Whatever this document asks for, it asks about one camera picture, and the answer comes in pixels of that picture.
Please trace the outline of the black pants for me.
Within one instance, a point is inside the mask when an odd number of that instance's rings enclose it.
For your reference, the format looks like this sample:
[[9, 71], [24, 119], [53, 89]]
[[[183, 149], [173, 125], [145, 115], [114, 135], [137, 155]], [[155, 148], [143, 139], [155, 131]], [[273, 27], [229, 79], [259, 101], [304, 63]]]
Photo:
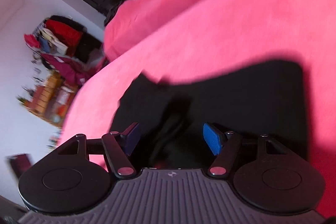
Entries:
[[140, 74], [120, 99], [110, 129], [139, 123], [141, 139], [130, 155], [136, 169], [207, 168], [214, 155], [203, 125], [221, 131], [269, 134], [307, 158], [302, 68], [271, 60], [186, 85], [155, 83]]

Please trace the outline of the cluttered clothes shelf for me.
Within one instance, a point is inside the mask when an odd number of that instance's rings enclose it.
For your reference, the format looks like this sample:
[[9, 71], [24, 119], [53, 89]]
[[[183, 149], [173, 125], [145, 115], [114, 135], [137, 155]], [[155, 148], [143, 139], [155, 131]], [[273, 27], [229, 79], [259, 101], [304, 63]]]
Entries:
[[79, 89], [109, 61], [102, 42], [64, 16], [45, 18], [24, 41], [33, 53], [34, 87], [17, 96], [34, 116], [61, 128]]

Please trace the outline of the dark red box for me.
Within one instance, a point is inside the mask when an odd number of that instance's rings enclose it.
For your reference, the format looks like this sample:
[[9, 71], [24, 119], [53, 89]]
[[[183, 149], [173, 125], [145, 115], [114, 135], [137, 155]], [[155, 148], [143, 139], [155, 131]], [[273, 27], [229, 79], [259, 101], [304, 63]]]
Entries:
[[26, 153], [8, 156], [6, 161], [17, 179], [33, 165], [30, 155]]

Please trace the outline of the pink bed blanket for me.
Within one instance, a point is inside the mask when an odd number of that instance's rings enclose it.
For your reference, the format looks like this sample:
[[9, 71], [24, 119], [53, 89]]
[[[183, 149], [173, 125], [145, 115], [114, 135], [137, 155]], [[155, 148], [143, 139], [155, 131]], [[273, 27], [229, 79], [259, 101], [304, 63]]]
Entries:
[[61, 140], [106, 133], [141, 72], [187, 83], [271, 56], [296, 57], [306, 70], [310, 155], [326, 180], [318, 211], [335, 215], [335, 0], [201, 0], [93, 76]]

